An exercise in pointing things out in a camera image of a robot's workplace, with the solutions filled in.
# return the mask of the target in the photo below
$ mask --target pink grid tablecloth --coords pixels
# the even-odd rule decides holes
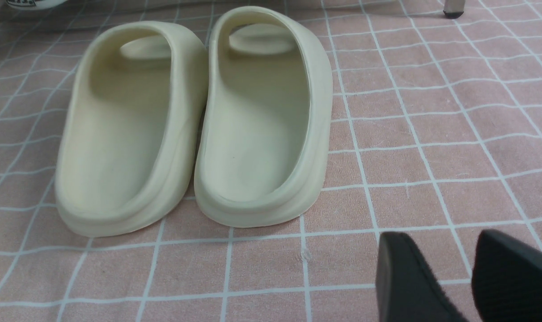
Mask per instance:
[[[229,229],[199,212],[191,187],[140,232],[69,232],[52,182],[90,41],[137,20],[176,22],[206,40],[223,12],[248,2],[157,9],[166,3],[0,12],[0,321],[375,321],[377,237],[387,230],[410,233],[477,320],[469,282],[480,230],[542,250],[542,0],[469,0],[456,21],[436,0],[266,1],[316,33],[331,58],[317,203],[283,225]]]

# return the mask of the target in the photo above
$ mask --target beige foam slide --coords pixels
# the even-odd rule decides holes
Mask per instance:
[[[266,8],[227,12],[211,39],[194,176],[199,208],[237,228],[296,218],[316,201],[325,178],[328,56],[311,31]]]
[[[207,51],[183,26],[136,22],[95,39],[78,67],[56,167],[56,204],[72,231],[133,232],[177,205],[207,82]]]

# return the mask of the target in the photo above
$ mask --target white grid line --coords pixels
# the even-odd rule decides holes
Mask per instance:
[[[86,256],[89,254],[90,247],[92,246],[94,238],[90,238],[89,241],[86,243],[86,249],[83,251],[82,255],[78,259],[78,262],[76,263],[76,267],[74,267],[74,271],[72,271],[72,276],[70,277],[70,280],[68,282],[68,285],[66,286],[66,291],[64,292],[63,301],[67,301],[68,297],[70,296],[70,291],[72,291],[72,286],[74,285],[74,281],[76,280],[76,277],[78,276],[78,272],[80,271],[80,268],[82,267],[82,264],[85,262]],[[64,308],[66,304],[61,304],[60,308],[58,310],[58,316],[56,316],[56,322],[62,321],[62,314],[64,313]]]
[[[483,2],[481,0],[479,0],[480,4],[482,6],[484,6],[484,8],[486,8],[486,10],[488,10],[490,12],[490,14],[492,14],[492,16],[496,17],[497,19],[497,16],[489,9],[487,8]],[[502,25],[504,25],[504,27],[506,27],[506,29],[508,31],[510,31],[510,33],[512,33],[513,35],[515,35],[513,33],[513,31],[511,31],[511,29],[509,29],[501,20],[498,19],[498,21],[500,21],[500,23]],[[458,26],[458,29],[459,31],[462,33],[462,35],[468,39],[468,41],[470,42],[470,45],[474,48],[474,50],[476,50],[476,52],[481,56],[483,57],[482,53],[480,50],[478,50],[478,48],[476,47],[476,45],[471,41],[471,39],[468,37],[468,35],[462,30],[462,28],[457,24]],[[530,51],[530,53],[532,55],[534,55],[534,53],[528,48],[525,46],[525,44],[518,39],[518,41],[520,41],[521,45],[526,48],[528,51]],[[498,78],[498,74],[494,71],[494,69],[491,67],[490,63],[486,60],[486,65],[488,66],[488,68],[490,68],[490,71],[492,71],[492,73]],[[510,95],[510,98],[512,98],[512,100],[515,102],[516,106],[520,106],[520,103],[517,101],[517,99],[514,97],[513,93],[509,90],[509,88],[505,85],[505,84],[502,84],[502,86],[504,86],[504,89],[508,92],[508,94]],[[464,107],[462,104],[460,104],[460,108],[462,110],[464,110]],[[520,108],[521,112],[524,114],[524,116],[526,116],[526,118],[528,119],[528,121],[530,122],[530,124],[534,127],[534,129],[536,130],[536,132],[539,134],[539,135],[542,135],[541,131],[539,130],[539,128],[535,125],[535,123],[533,123],[533,120],[531,120],[531,118],[529,117],[529,115],[522,109]],[[470,119],[469,116],[467,116],[467,113],[465,113],[465,116],[466,116],[466,120],[468,121],[470,127],[472,128],[472,130],[474,131],[474,134],[476,135],[476,137],[478,138],[478,140],[481,140],[481,137],[479,136],[478,134],[478,131],[475,129],[475,126],[474,126],[474,123],[472,122],[472,120]],[[523,208],[520,204],[520,202],[517,200],[514,192],[512,191],[512,188],[509,186],[508,182],[506,181],[505,178],[502,177],[502,173],[500,171],[500,169],[498,168],[498,165],[496,164],[496,162],[494,161],[493,157],[491,156],[491,153],[490,151],[488,151],[487,147],[485,144],[482,144],[482,148],[484,149],[484,152],[486,152],[486,155],[488,156],[488,159],[490,159],[490,162],[492,163],[492,165],[494,166],[494,170],[496,171],[496,173],[498,174],[498,176],[501,177],[501,182],[502,182],[502,185],[504,186],[504,188],[506,188],[506,191],[508,192],[508,195],[510,196],[510,198],[512,199],[512,201],[514,202],[516,208],[518,209],[518,212],[520,214],[520,216],[526,221],[526,225],[527,225],[527,228],[529,229],[529,231],[531,232],[531,236],[534,238],[535,242],[537,243],[539,249],[541,249],[542,251],[542,241],[541,239],[539,238],[539,235],[537,235],[537,232],[535,231],[535,228],[533,228],[533,226],[531,225],[530,222],[528,222],[527,220],[529,219],[528,216],[526,215],[525,211],[523,211]]]
[[[46,197],[46,195],[48,194],[48,191],[50,191],[50,187],[51,187],[53,182],[54,182],[54,175],[52,176],[52,179],[51,179],[50,183],[48,183],[47,187],[44,189],[44,194],[42,195],[42,199],[44,199]],[[5,272],[5,275],[3,276],[3,278],[0,281],[0,291],[3,288],[3,286],[5,285],[5,283],[7,282],[7,280],[9,279],[9,277],[11,276],[13,270],[15,269],[15,266],[17,265],[17,261],[19,261],[19,258],[21,256],[21,254],[23,253],[24,247],[26,245],[26,241],[28,240],[28,236],[30,234],[30,230],[32,229],[32,225],[34,223],[34,219],[38,215],[39,210],[40,210],[40,206],[37,205],[35,210],[34,210],[34,213],[30,217],[30,220],[28,222],[28,226],[26,227],[26,231],[24,233],[24,236],[22,237],[22,242],[21,242],[21,245],[19,247],[19,253],[17,253],[15,255],[15,258],[13,258],[13,261],[12,261],[11,265],[9,266],[9,268]]]
[[[324,0],[321,0],[321,5],[324,7]],[[324,14],[325,14],[325,21],[326,21],[326,31],[329,35],[329,41],[330,41],[330,46],[331,48],[335,49],[335,42],[333,40],[333,37],[331,37],[331,32],[330,32],[330,25],[329,25],[329,16],[328,16],[328,13],[326,10],[323,10]],[[340,84],[340,88],[341,88],[341,92],[343,93],[343,104],[345,106],[345,112],[347,113],[347,118],[350,118],[351,117],[351,111],[349,109],[349,106],[348,106],[348,101],[347,101],[347,96],[345,93],[345,89],[344,89],[344,82],[343,82],[343,76],[341,74],[341,71],[339,70],[339,59],[337,57],[337,54],[336,52],[334,53],[334,59],[335,59],[335,66],[336,66],[336,69],[337,69],[337,76],[339,78],[339,84]],[[355,155],[356,155],[356,160],[357,160],[357,163],[359,165],[359,171],[360,171],[360,177],[361,177],[361,180],[363,182],[363,190],[364,190],[364,195],[365,195],[365,198],[367,200],[367,206],[368,206],[368,212],[371,216],[371,223],[373,224],[373,228],[376,230],[375,231],[375,237],[377,239],[377,243],[379,242],[380,240],[380,233],[378,232],[378,223],[377,223],[377,216],[375,215],[375,209],[374,209],[374,205],[373,205],[373,199],[371,198],[371,192],[369,191],[368,189],[368,186],[367,186],[367,183],[368,183],[368,180],[367,180],[367,176],[366,176],[366,173],[364,171],[364,165],[363,165],[363,161],[362,161],[362,158],[360,156],[360,153],[359,153],[359,143],[358,143],[358,140],[356,138],[356,133],[355,133],[355,127],[353,125],[353,122],[351,122],[350,120],[348,121],[348,125],[349,125],[349,128],[351,130],[351,137],[352,137],[352,144],[353,144],[353,147],[355,148]]]
[[[307,257],[308,249],[306,247],[305,233],[305,215],[299,217],[299,229],[301,232],[301,261],[303,266],[303,286],[305,292],[305,313],[306,322],[313,322],[313,311],[310,303],[310,284],[309,284],[309,265]]]
[[[503,108],[518,108],[517,106],[511,106],[508,104],[483,104],[479,106],[474,106],[471,108],[466,108],[466,112],[471,112],[472,110],[479,110],[480,108],[484,107],[503,107]],[[522,108],[542,108],[542,104],[539,105],[528,105],[528,106],[521,106]],[[410,113],[410,116],[427,116],[427,115],[456,115],[456,114],[463,114],[462,110],[453,110],[453,111],[447,111],[447,112],[420,112],[420,113]],[[397,115],[389,115],[389,116],[373,116],[370,118],[350,118],[352,121],[379,121],[379,120],[389,120],[389,119],[402,119],[404,118],[404,114],[397,114]],[[331,123],[336,122],[348,122],[349,119],[332,119]]]
[[[160,223],[160,228],[158,230],[158,236],[156,237],[156,242],[154,245],[154,254],[152,255],[152,263],[150,265],[150,273],[148,274],[148,280],[146,281],[146,287],[144,288],[144,296],[140,302],[140,307],[138,308],[138,313],[136,315],[136,322],[142,320],[142,315],[144,314],[144,309],[146,308],[146,302],[150,298],[150,289],[152,288],[152,283],[154,282],[154,273],[156,271],[156,265],[158,263],[158,255],[160,251],[160,242],[162,242],[163,231],[165,227],[165,217],[162,218]]]
[[[221,299],[221,313],[220,313],[220,322],[225,322],[228,313],[228,297],[230,296],[229,291],[229,279],[232,271],[232,254],[233,254],[233,227],[229,228],[229,238],[228,238],[228,250],[225,255],[225,275],[224,275],[224,293]]]
[[[438,281],[441,285],[452,285],[452,284],[469,284],[469,279],[458,279],[458,280],[440,280]],[[320,291],[339,291],[339,290],[350,290],[350,289],[373,289],[375,288],[374,284],[348,284],[348,285],[326,285],[318,287],[309,287],[310,292],[320,292]],[[271,288],[271,289],[259,289],[255,291],[235,291],[224,294],[220,293],[204,293],[204,294],[195,294],[195,295],[178,295],[178,296],[155,296],[149,297],[149,302],[161,302],[161,301],[186,301],[186,300],[197,300],[200,298],[223,298],[228,297],[238,297],[238,296],[248,296],[248,295],[262,295],[262,294],[277,294],[277,293],[302,293],[305,292],[304,287],[292,287],[292,288]],[[37,308],[46,308],[51,306],[57,306],[61,304],[71,304],[71,303],[91,303],[91,304],[113,304],[121,302],[141,302],[142,297],[121,297],[121,298],[108,298],[105,300],[97,298],[70,298],[67,301],[58,300],[53,302],[25,302],[25,301],[16,301],[16,302],[0,302],[0,306],[28,306],[28,307],[37,307]]]
[[[531,10],[533,10],[533,12],[535,12],[535,14],[537,14],[537,16],[542,20],[542,14],[539,13],[534,5],[532,5],[528,0],[525,0],[525,4],[529,6],[529,8],[531,8]]]
[[[407,12],[406,12],[406,8],[402,4],[402,0],[399,0],[399,1],[400,1],[400,6],[402,6],[402,10],[404,11],[404,14],[408,15]],[[361,7],[361,8],[363,10],[364,15],[367,17],[368,25],[370,26],[370,29],[372,30],[373,29],[373,23],[371,22],[370,16],[366,13],[366,11],[364,10],[364,7]],[[414,21],[412,21],[412,18],[408,17],[408,19],[410,20],[410,22],[412,23],[412,26],[416,30],[416,25],[414,24]],[[377,45],[377,48],[380,49],[380,45],[378,43],[377,35],[374,34],[374,33],[373,33],[373,38],[374,38],[375,44]],[[428,176],[430,177],[432,187],[434,187],[434,190],[435,190],[436,195],[438,197],[438,200],[440,202],[442,211],[444,212],[446,222],[448,223],[448,226],[450,227],[450,232],[452,233],[453,239],[454,239],[454,241],[455,241],[455,243],[457,245],[457,248],[458,248],[458,250],[460,252],[462,261],[464,263],[464,266],[466,267],[466,272],[467,272],[468,276],[472,276],[472,268],[470,266],[470,262],[468,261],[468,258],[466,256],[466,253],[465,253],[464,248],[462,246],[462,242],[460,240],[460,237],[457,235],[456,229],[453,226],[452,218],[449,215],[449,211],[448,211],[448,208],[446,207],[444,197],[443,197],[443,195],[441,193],[440,187],[437,184],[436,178],[434,177],[434,173],[432,172],[432,169],[430,167],[430,163],[428,162],[428,159],[426,158],[426,154],[424,153],[424,150],[422,149],[422,147],[420,147],[420,140],[418,139],[418,135],[416,134],[416,129],[414,128],[414,124],[412,124],[410,116],[408,115],[408,110],[406,110],[406,105],[404,104],[404,101],[402,100],[402,95],[400,93],[400,90],[398,89],[398,86],[396,85],[396,81],[394,80],[394,76],[392,75],[392,72],[391,72],[390,68],[388,67],[387,61],[384,58],[383,51],[379,51],[379,53],[380,53],[380,58],[382,59],[382,61],[384,63],[384,66],[386,67],[388,77],[390,78],[390,80],[392,82],[392,86],[395,89],[394,91],[395,91],[396,96],[398,98],[398,102],[400,102],[400,108],[402,108],[402,112],[404,113],[404,116],[406,117],[406,122],[408,123],[408,128],[410,129],[410,133],[412,133],[412,137],[414,138],[414,142],[417,145],[418,153],[420,153],[420,157],[422,158],[422,162],[424,163],[424,167],[426,168]]]
[[[81,8],[81,9],[79,10],[79,12],[77,13],[76,17],[73,18],[73,19],[69,22],[69,24],[67,25],[67,28],[65,29],[65,31],[68,30],[68,29],[70,28],[70,26],[76,21],[76,19],[84,12],[84,9],[86,8],[86,6],[87,6],[87,2],[85,1],[84,4],[83,4],[83,6],[82,6],[82,8]],[[59,38],[58,38],[58,39],[57,39],[50,47],[48,47],[48,49],[46,49],[46,52],[50,51],[50,49],[52,49],[52,48],[54,47],[54,45],[56,45],[56,44],[58,43],[59,39],[61,39],[61,38],[63,37],[64,34],[65,34],[65,32],[63,32],[63,33],[59,36]],[[38,56],[38,57],[36,57],[36,59],[34,59],[33,63],[32,63],[31,66],[30,66],[30,70],[32,70],[34,64],[36,64],[36,61],[38,61],[38,58],[39,58],[39,57],[40,57],[40,56]],[[64,84],[64,82],[68,79],[68,77],[70,77],[71,75],[74,74],[75,70],[76,70],[76,67],[74,67],[74,68],[68,73],[68,75],[66,75],[66,76],[59,82],[59,84],[56,86],[56,88],[59,88],[60,86],[62,86],[62,84]],[[28,75],[27,75],[26,77],[24,77],[24,79],[22,80],[22,82],[21,82],[21,84],[20,84],[20,86],[19,86],[19,89],[17,89],[17,90],[15,91],[15,93],[18,93],[18,92],[20,91],[20,89],[22,88],[22,86],[26,83],[26,80],[27,80],[27,79],[28,79]],[[46,100],[45,100],[45,102],[44,102],[44,105],[42,106],[41,112],[44,111],[44,110],[46,109],[46,107],[47,107],[47,105],[48,105],[48,102],[50,102],[50,99],[52,98],[52,96],[53,96],[54,93],[56,92],[56,88],[53,89],[52,92],[51,92],[51,93],[48,95],[48,97],[46,98]],[[7,107],[9,106],[9,104],[10,104],[10,102],[12,101],[13,98],[14,98],[14,96],[13,96],[12,98],[10,98],[10,99],[7,101],[7,103],[5,104],[5,107],[1,110],[0,115],[4,112],[5,109],[7,109]],[[40,115],[37,116],[36,120],[34,121],[32,127],[31,127],[31,129],[30,129],[30,131],[29,131],[28,136],[26,137],[25,143],[22,145],[22,147],[21,147],[21,149],[19,150],[19,152],[17,153],[16,157],[13,159],[13,161],[11,162],[11,164],[9,165],[9,167],[7,168],[7,173],[9,173],[9,172],[11,171],[12,167],[14,167],[14,165],[15,165],[15,164],[17,163],[17,161],[20,159],[20,156],[22,155],[22,152],[24,151],[24,149],[25,149],[25,147],[26,147],[28,141],[30,140],[31,136],[33,135],[33,133],[34,133],[34,131],[35,131],[35,129],[36,129],[36,125],[37,125],[38,122],[40,121],[40,118],[41,118]],[[4,175],[4,176],[1,177],[1,179],[0,179],[0,186],[1,186],[1,183],[3,183],[3,181],[4,181],[4,179],[5,179],[6,177],[7,177],[6,175]],[[45,199],[46,199],[46,196],[47,196],[48,192],[50,191],[50,189],[51,189],[51,187],[52,187],[52,184],[54,183],[54,179],[55,179],[55,175],[53,174],[52,177],[51,177],[51,180],[49,181],[48,185],[46,186],[46,188],[45,188],[45,190],[44,190],[44,193],[43,193],[43,195],[42,195],[42,197],[41,197],[40,200],[45,200]],[[37,216],[37,214],[38,214],[40,208],[41,208],[41,207],[40,207],[40,203],[39,203],[39,204],[37,204],[36,209],[34,210],[34,214],[33,214],[33,216],[30,218],[29,225],[28,225],[28,227],[26,228],[26,233],[25,233],[25,235],[24,235],[24,237],[23,237],[23,239],[22,239],[22,243],[21,243],[21,246],[20,246],[20,249],[19,249],[20,251],[22,251],[22,250],[24,249],[24,247],[25,247],[26,241],[28,240],[28,235],[29,235],[29,233],[30,233],[30,229],[32,229],[32,225],[34,224],[34,220],[36,219],[36,216]],[[12,261],[12,263],[11,263],[11,266],[9,267],[9,269],[7,270],[7,272],[5,273],[5,275],[3,276],[3,279],[2,279],[1,282],[0,282],[0,291],[1,291],[1,289],[3,288],[4,284],[7,282],[7,280],[9,279],[9,277],[11,276],[13,270],[15,269],[15,266],[16,266],[17,262],[19,261],[19,258],[20,258],[20,255],[16,255],[16,256],[15,256],[15,258],[13,259],[13,261]]]
[[[538,218],[533,218],[530,220],[499,220],[499,221],[484,221],[484,222],[471,222],[464,224],[454,224],[453,226],[456,229],[461,228],[481,228],[481,227],[491,227],[491,226],[506,226],[506,225],[525,225],[527,222],[535,223],[542,222],[542,216]],[[449,225],[434,225],[434,226],[411,226],[411,227],[383,227],[378,228],[379,232],[423,232],[427,230],[446,230],[449,229]],[[351,230],[334,230],[334,231],[324,231],[324,232],[305,232],[305,237],[316,237],[316,236],[341,236],[349,234],[369,234],[375,233],[373,228],[367,229],[351,229]],[[170,240],[170,241],[161,241],[158,243],[159,246],[166,245],[182,245],[182,244],[196,244],[196,243],[227,243],[230,242],[246,242],[246,241],[262,241],[262,240],[282,240],[287,238],[301,238],[301,233],[292,233],[292,234],[277,234],[277,235],[267,235],[267,236],[250,236],[250,237],[232,237],[232,238],[198,238],[193,240]],[[103,247],[91,247],[90,252],[98,251],[110,251],[110,250],[126,250],[134,249],[140,247],[155,247],[156,242],[142,242],[142,243],[133,243],[133,244],[122,244],[118,246],[103,246]],[[0,251],[0,256],[16,256],[16,255],[29,255],[40,253],[43,251],[86,251],[85,247],[75,247],[75,246],[43,246],[30,250],[23,251]]]
[[[464,32],[464,30],[457,24],[457,22],[455,21],[454,22],[456,25],[457,25],[457,28],[458,30],[462,33],[462,35],[470,42],[470,44],[472,45],[472,47],[474,48],[474,50],[476,50],[480,55],[481,55],[481,52],[478,51],[477,47],[473,44],[473,42],[471,41],[471,39],[467,36],[467,34]],[[430,54],[430,56],[432,57],[432,59],[434,59],[434,53],[432,53],[431,49],[429,46],[427,46],[427,50],[428,50],[428,53]],[[488,65],[488,67],[490,68],[490,70],[492,71],[492,73],[494,73],[494,75],[497,76],[497,74],[494,72],[494,70],[490,67],[490,64],[488,63],[488,61],[486,60],[486,63]],[[436,67],[438,68],[438,70],[440,71],[443,79],[446,81],[446,83],[448,84],[449,83],[449,80],[447,79],[446,75],[444,74],[444,71],[441,69],[440,67],[440,64],[439,63],[436,63]],[[516,206],[516,209],[518,210],[520,216],[525,220],[526,222],[526,226],[527,228],[529,229],[529,231],[531,232],[531,236],[534,238],[535,242],[537,243],[539,249],[541,249],[542,251],[542,242],[541,240],[539,239],[539,236],[537,235],[537,233],[535,232],[535,230],[533,229],[533,226],[531,226],[531,223],[529,223],[527,220],[527,216],[525,214],[525,212],[523,211],[523,208],[521,207],[520,205],[520,202],[517,200],[514,192],[512,191],[512,189],[510,188],[508,182],[506,181],[506,179],[504,178],[504,176],[502,175],[502,172],[500,171],[500,168],[498,167],[497,163],[494,161],[494,158],[492,157],[490,151],[488,150],[488,148],[486,147],[484,141],[482,140],[477,128],[475,127],[474,123],[472,122],[470,116],[467,114],[463,104],[460,102],[459,98],[457,97],[457,94],[455,93],[455,91],[453,90],[453,88],[450,86],[449,87],[449,91],[450,93],[453,95],[453,98],[454,100],[456,101],[456,103],[460,106],[460,109],[463,111],[463,114],[464,114],[464,117],[466,119],[466,121],[468,122],[468,124],[470,125],[470,128],[472,129],[472,131],[474,132],[474,135],[476,136],[476,138],[478,139],[478,141],[480,142],[480,145],[482,146],[482,149],[483,151],[486,153],[486,156],[488,157],[488,160],[490,161],[492,167],[494,167],[494,171],[496,171],[496,174],[498,175],[498,177],[500,177],[500,181],[502,182],[502,185],[504,186],[504,188],[506,189],[506,192],[508,193],[508,195],[510,196],[510,199],[513,201],[514,203],[514,206]]]

